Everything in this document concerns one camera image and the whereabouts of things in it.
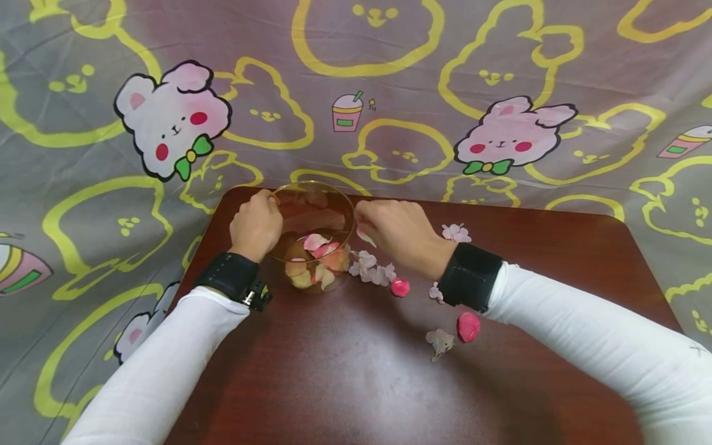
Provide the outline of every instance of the white sleeve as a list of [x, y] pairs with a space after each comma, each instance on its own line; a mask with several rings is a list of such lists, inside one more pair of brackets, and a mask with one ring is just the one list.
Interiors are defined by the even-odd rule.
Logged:
[[507, 263], [485, 316], [518, 326], [620, 394], [646, 444], [712, 444], [712, 354], [699, 343]]
[[212, 290], [193, 289], [111, 376], [62, 444], [162, 444], [213, 352], [249, 313]]

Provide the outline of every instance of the clear glass bowl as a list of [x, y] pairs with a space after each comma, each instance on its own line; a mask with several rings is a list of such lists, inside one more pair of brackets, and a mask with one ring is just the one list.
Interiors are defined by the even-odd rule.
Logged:
[[[338, 189], [319, 181], [299, 181], [275, 190], [284, 227], [270, 254], [289, 283], [306, 293], [322, 293], [341, 283], [350, 265], [349, 240], [355, 230], [354, 206]], [[309, 235], [328, 240], [308, 251]]]

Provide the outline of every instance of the yellow outline print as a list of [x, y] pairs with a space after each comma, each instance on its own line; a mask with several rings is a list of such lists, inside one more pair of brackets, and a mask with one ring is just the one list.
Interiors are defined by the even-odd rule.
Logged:
[[[426, 135], [433, 139], [438, 144], [438, 146], [440, 146], [440, 150], [442, 150], [443, 154], [445, 155], [445, 159], [443, 159], [440, 164], [435, 167], [424, 168], [423, 170], [417, 173], [411, 173], [407, 175], [405, 178], [383, 179], [381, 177], [378, 177], [378, 172], [380, 172], [381, 170], [388, 169], [379, 165], [375, 165], [374, 162], [378, 160], [378, 155], [366, 148], [366, 139], [368, 138], [368, 135], [371, 133], [371, 131], [377, 129], [378, 127], [405, 128], [406, 130], [413, 130], [415, 132]], [[368, 156], [369, 160], [371, 161], [371, 164], [361, 166], [354, 165], [352, 163], [352, 159], [361, 155]], [[428, 173], [439, 172], [440, 170], [445, 168], [447, 164], [450, 163], [450, 161], [452, 161], [453, 157], [454, 151], [452, 150], [452, 144], [450, 144], [447, 138], [445, 138], [438, 130], [435, 130], [433, 127], [430, 127], [425, 124], [419, 124], [416, 122], [408, 122], [406, 120], [382, 118], [372, 120], [371, 122], [364, 125], [364, 127], [358, 134], [358, 148], [353, 153], [346, 153], [345, 155], [343, 155], [341, 157], [341, 162], [343, 162], [346, 168], [351, 170], [369, 170], [371, 174], [371, 179], [376, 182], [385, 182], [386, 184], [405, 184], [406, 182], [410, 182], [413, 179], [420, 176], [424, 176]]]
[[675, 36], [676, 34], [682, 34], [690, 31], [691, 29], [695, 29], [700, 25], [704, 25], [707, 20], [712, 18], [712, 8], [709, 8], [690, 21], [679, 21], [672, 26], [668, 26], [662, 31], [654, 33], [640, 31], [635, 27], [633, 22], [635, 22], [654, 1], [655, 0], [638, 0], [638, 3], [633, 6], [633, 9], [628, 11], [628, 13], [623, 16], [621, 21], [618, 22], [618, 27], [616, 29], [616, 31], [618, 31], [618, 35], [638, 43], [655, 43]]
[[593, 202], [598, 202], [600, 204], [603, 204], [613, 211], [612, 216], [615, 219], [617, 219], [620, 222], [625, 222], [625, 212], [623, 210], [623, 206], [618, 201], [614, 201], [613, 199], [610, 199], [610, 198], [597, 197], [592, 194], [571, 194], [567, 197], [560, 197], [560, 198], [554, 199], [549, 204], [546, 204], [546, 207], [544, 207], [544, 210], [553, 210], [554, 207], [556, 207], [557, 205], [559, 205], [563, 202], [577, 201], [577, 200], [593, 201]]
[[187, 271], [188, 267], [190, 267], [190, 262], [193, 260], [193, 255], [195, 254], [195, 251], [198, 249], [198, 245], [200, 244], [200, 241], [203, 239], [202, 235], [196, 236], [193, 241], [190, 241], [190, 246], [188, 246], [188, 250], [185, 251], [185, 254], [183, 255], [183, 259], [181, 260], [181, 264], [183, 265], [183, 270]]
[[252, 80], [245, 77], [245, 68], [248, 66], [256, 66], [261, 70], [267, 72], [272, 78], [272, 83], [279, 89], [279, 97], [289, 105], [292, 113], [295, 117], [299, 118], [304, 122], [304, 137], [291, 141], [291, 142], [266, 142], [256, 139], [249, 139], [247, 137], [242, 137], [231, 132], [230, 129], [223, 133], [223, 136], [227, 139], [233, 140], [235, 142], [242, 142], [244, 144], [254, 145], [256, 147], [266, 148], [267, 150], [296, 150], [299, 148], [304, 148], [311, 144], [314, 140], [314, 122], [312, 122], [311, 117], [302, 111], [302, 107], [292, 99], [289, 93], [287, 85], [285, 85], [284, 80], [282, 80], [282, 75], [277, 71], [272, 65], [258, 61], [252, 57], [240, 57], [235, 63], [235, 72], [227, 73], [224, 71], [215, 72], [216, 79], [227, 79], [230, 80], [230, 91], [221, 95], [223, 99], [228, 102], [239, 96], [237, 88], [233, 85], [254, 85]]
[[[466, 103], [464, 103], [460, 98], [458, 98], [455, 93], [450, 90], [450, 76], [453, 70], [461, 65], [467, 63], [470, 55], [480, 48], [484, 43], [487, 42], [487, 35], [489, 31], [497, 27], [500, 16], [509, 9], [517, 8], [519, 6], [527, 6], [532, 12], [533, 25], [526, 31], [520, 32], [517, 37], [529, 38], [531, 40], [539, 42], [539, 46], [534, 48], [532, 51], [532, 62], [536, 66], [546, 69], [546, 74], [544, 77], [544, 87], [542, 88], [539, 96], [534, 99], [534, 108], [539, 108], [546, 104], [546, 102], [551, 97], [556, 86], [556, 73], [560, 66], [570, 62], [576, 57], [581, 55], [584, 48], [584, 33], [579, 26], [571, 25], [549, 25], [544, 26], [544, 1], [543, 0], [503, 0], [500, 1], [497, 6], [490, 12], [487, 21], [480, 27], [477, 31], [477, 36], [473, 42], [468, 43], [460, 54], [445, 64], [440, 72], [440, 80], [438, 82], [438, 91], [440, 96], [445, 99], [445, 101], [450, 104], [451, 107], [455, 108], [465, 116], [472, 117], [473, 119], [480, 119], [485, 112], [482, 110], [477, 110]], [[555, 35], [566, 35], [571, 43], [572, 50], [568, 53], [561, 54], [554, 58], [546, 58], [542, 53], [541, 49], [544, 45], [544, 36], [555, 36]]]
[[106, 315], [111, 313], [114, 309], [124, 303], [135, 300], [136, 298], [153, 294], [156, 294], [156, 296], [160, 298], [163, 294], [163, 286], [158, 283], [151, 283], [147, 286], [139, 286], [137, 288], [127, 290], [126, 292], [121, 293], [102, 304], [81, 323], [79, 323], [76, 328], [72, 329], [72, 332], [70, 332], [69, 335], [67, 335], [64, 340], [59, 343], [59, 345], [54, 351], [52, 351], [45, 361], [45, 364], [42, 366], [42, 370], [40, 371], [39, 378], [37, 379], [33, 401], [35, 409], [37, 409], [37, 412], [39, 412], [41, 416], [49, 419], [63, 417], [69, 421], [67, 428], [62, 434], [62, 438], [64, 438], [69, 430], [72, 429], [72, 426], [74, 426], [77, 422], [77, 419], [79, 419], [79, 416], [82, 414], [82, 411], [84, 411], [86, 405], [96, 396], [103, 386], [102, 384], [99, 384], [90, 389], [86, 394], [84, 394], [84, 397], [82, 397], [77, 404], [62, 402], [55, 399], [52, 395], [52, 381], [57, 373], [57, 368], [62, 360], [62, 356], [64, 356], [69, 347], [84, 332], [94, 326], [94, 324]]
[[[519, 207], [522, 204], [522, 201], [512, 192], [512, 190], [517, 187], [517, 182], [514, 179], [511, 179], [506, 176], [482, 179], [480, 177], [469, 174], [461, 174], [460, 176], [455, 176], [448, 179], [447, 187], [445, 188], [445, 195], [443, 195], [443, 199], [441, 200], [441, 202], [450, 202], [450, 198], [452, 198], [452, 195], [455, 192], [455, 183], [458, 182], [460, 179], [465, 178], [470, 179], [473, 182], [472, 184], [470, 184], [470, 187], [484, 186], [488, 192], [504, 194], [512, 201], [512, 205], [510, 205], [509, 207]], [[492, 185], [497, 182], [504, 182], [506, 185], [502, 189], [496, 189], [492, 187]]]
[[[122, 21], [126, 16], [126, 2], [124, 0], [110, 0], [105, 23], [100, 26], [83, 25], [69, 11], [59, 6], [61, 1], [30, 0], [32, 5], [29, 17], [30, 22], [36, 23], [49, 16], [70, 14], [74, 32], [82, 37], [95, 40], [116, 37], [121, 44], [141, 58], [151, 76], [156, 79], [161, 78], [161, 68], [153, 54], [148, 48], [131, 37], [122, 27]], [[0, 51], [0, 97], [2, 97], [2, 100], [0, 100], [0, 120], [11, 130], [24, 136], [29, 142], [45, 148], [80, 147], [111, 139], [124, 132], [121, 119], [117, 117], [113, 123], [85, 132], [42, 133], [32, 122], [25, 120], [18, 114], [16, 104], [19, 93], [15, 90], [7, 74], [5, 74], [5, 67], [5, 55]]]
[[607, 112], [602, 113], [599, 117], [595, 117], [592, 115], [578, 115], [574, 117], [574, 120], [583, 120], [586, 123], [572, 132], [561, 135], [562, 140], [580, 136], [583, 133], [583, 127], [612, 130], [613, 127], [611, 127], [611, 125], [607, 123], [608, 119], [624, 111], [640, 112], [650, 117], [650, 123], [645, 126], [645, 132], [642, 135], [638, 136], [637, 139], [635, 139], [635, 142], [633, 142], [633, 145], [631, 146], [631, 151], [626, 153], [620, 159], [620, 161], [605, 165], [603, 167], [594, 169], [588, 173], [580, 174], [579, 176], [569, 179], [553, 179], [546, 177], [544, 176], [544, 174], [540, 173], [536, 169], [536, 166], [534, 164], [527, 164], [526, 166], [524, 166], [524, 170], [526, 170], [526, 172], [532, 177], [545, 184], [566, 185], [578, 182], [582, 179], [598, 176], [599, 174], [612, 172], [618, 167], [624, 166], [625, 164], [630, 162], [631, 159], [636, 157], [641, 151], [643, 151], [643, 149], [645, 148], [645, 141], [648, 139], [648, 135], [667, 118], [667, 115], [664, 112], [658, 110], [657, 108], [649, 107], [648, 105], [643, 105], [641, 103], [623, 103], [621, 105], [617, 105], [611, 108]]
[[[103, 263], [96, 266], [89, 266], [84, 259], [79, 254], [77, 246], [74, 242], [69, 239], [69, 237], [60, 228], [60, 221], [62, 216], [64, 216], [68, 211], [70, 211], [75, 206], [82, 204], [94, 197], [98, 197], [102, 194], [114, 192], [121, 189], [131, 189], [131, 188], [143, 188], [143, 189], [153, 189], [155, 192], [155, 200], [153, 201], [153, 206], [151, 208], [151, 215], [163, 224], [163, 228], [166, 231], [165, 237], [161, 242], [149, 253], [146, 253], [141, 259], [132, 262], [132, 259], [137, 255], [132, 255], [129, 258], [122, 260], [121, 258], [112, 258], [110, 260], [104, 261]], [[151, 255], [156, 253], [158, 249], [163, 247], [164, 244], [168, 242], [168, 239], [173, 234], [173, 226], [166, 220], [163, 215], [159, 213], [159, 207], [163, 201], [164, 190], [163, 183], [158, 179], [146, 177], [146, 176], [128, 176], [121, 178], [114, 178], [108, 181], [100, 182], [99, 184], [94, 184], [84, 190], [81, 190], [64, 201], [55, 205], [45, 216], [42, 221], [42, 230], [47, 234], [47, 236], [54, 241], [57, 245], [60, 255], [62, 255], [62, 261], [64, 262], [64, 267], [67, 272], [74, 275], [74, 278], [69, 280], [67, 283], [62, 285], [55, 293], [52, 295], [54, 300], [74, 300], [79, 295], [89, 290], [96, 283], [109, 276], [114, 271], [119, 272], [129, 272], [143, 264]], [[86, 284], [80, 288], [72, 288], [77, 282], [85, 278], [86, 276], [100, 271], [106, 268], [97, 278], [94, 278], [89, 284]]]
[[668, 303], [672, 301], [678, 295], [685, 295], [688, 292], [698, 292], [703, 286], [709, 286], [712, 284], [712, 272], [708, 273], [704, 277], [697, 278], [692, 283], [685, 283], [682, 286], [673, 286], [665, 291], [665, 299]]
[[300, 177], [305, 175], [305, 174], [310, 174], [313, 176], [324, 176], [330, 179], [336, 179], [337, 181], [343, 182], [347, 186], [351, 187], [354, 189], [356, 192], [361, 193], [365, 197], [372, 197], [373, 195], [371, 192], [366, 190], [365, 187], [363, 187], [360, 184], [357, 184], [356, 182], [353, 182], [351, 179], [348, 179], [346, 176], [341, 176], [340, 174], [336, 173], [331, 173], [331, 172], [322, 172], [321, 170], [311, 170], [311, 169], [297, 169], [292, 172], [292, 174], [289, 175], [289, 181], [290, 182], [297, 182], [299, 181]]
[[421, 0], [421, 4], [433, 17], [428, 31], [428, 41], [405, 56], [390, 62], [366, 63], [354, 66], [334, 66], [322, 62], [312, 53], [307, 43], [306, 25], [312, 0], [299, 0], [292, 20], [292, 44], [297, 56], [307, 68], [315, 73], [336, 78], [375, 77], [398, 73], [429, 56], [440, 44], [440, 35], [445, 27], [445, 12], [436, 0]]
[[[226, 156], [226, 159], [224, 161], [219, 162], [217, 164], [211, 164], [211, 162], [213, 161], [213, 159], [215, 157], [222, 156], [222, 155]], [[238, 161], [237, 153], [230, 152], [228, 150], [215, 150], [207, 158], [205, 158], [205, 162], [203, 162], [203, 165], [200, 167], [200, 170], [197, 170], [196, 172], [194, 172], [193, 174], [190, 175], [190, 178], [185, 183], [185, 187], [183, 188], [183, 191], [180, 193], [181, 201], [192, 205], [196, 209], [201, 209], [208, 215], [212, 215], [213, 213], [215, 213], [215, 209], [217, 208], [218, 203], [216, 202], [214, 207], [209, 208], [205, 204], [202, 204], [202, 203], [196, 201], [196, 199], [193, 196], [191, 196], [189, 193], [190, 186], [193, 184], [193, 181], [195, 180], [195, 178], [197, 178], [197, 177], [199, 177], [200, 179], [205, 178], [205, 174], [207, 173], [208, 169], [220, 170], [221, 168], [227, 167], [229, 165], [236, 165], [238, 167], [247, 169], [255, 177], [255, 179], [253, 179], [250, 182], [245, 182], [244, 184], [234, 185], [234, 186], [230, 187], [230, 189], [234, 189], [235, 187], [256, 187], [259, 184], [261, 184], [262, 181], [265, 179], [265, 177], [262, 175], [262, 172], [260, 172], [259, 169], [257, 169], [257, 167], [254, 167], [250, 164], [244, 164], [243, 162]], [[220, 182], [218, 182], [216, 184], [216, 188], [213, 189], [213, 191], [210, 193], [217, 192], [220, 190], [220, 188], [222, 188], [222, 184]]]
[[[691, 167], [693, 165], [712, 165], [712, 156], [698, 156], [682, 160], [670, 167], [667, 172], [659, 176], [638, 179], [633, 184], [631, 184], [630, 189], [633, 192], [640, 193], [646, 198], [650, 199], [650, 202], [645, 203], [642, 208], [643, 219], [645, 220], [645, 224], [647, 224], [648, 227], [660, 232], [661, 234], [677, 236], [679, 238], [690, 238], [694, 241], [697, 241], [698, 243], [712, 246], [712, 239], [710, 238], [703, 238], [701, 236], [689, 234], [687, 232], [660, 228], [655, 225], [651, 218], [651, 213], [655, 209], [659, 209], [660, 211], [667, 213], [667, 209], [665, 209], [665, 204], [663, 204], [662, 197], [671, 197], [675, 194], [675, 184], [671, 180], [672, 177], [678, 174], [681, 170], [687, 167]], [[643, 188], [643, 184], [646, 182], [659, 182], [663, 185], [664, 190], [660, 192], [660, 194], [654, 195]]]

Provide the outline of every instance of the patterned fabric backdrop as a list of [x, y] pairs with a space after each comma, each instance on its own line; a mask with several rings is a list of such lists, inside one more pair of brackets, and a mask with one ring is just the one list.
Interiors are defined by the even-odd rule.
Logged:
[[709, 1], [2, 11], [4, 444], [71, 428], [161, 323], [240, 185], [608, 214], [712, 345]]

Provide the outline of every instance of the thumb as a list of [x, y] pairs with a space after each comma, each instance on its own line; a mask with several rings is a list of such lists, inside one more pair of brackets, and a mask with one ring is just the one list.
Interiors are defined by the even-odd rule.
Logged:
[[378, 230], [377, 206], [372, 202], [360, 201], [356, 204], [356, 225], [362, 229], [375, 243], [380, 244], [381, 234]]

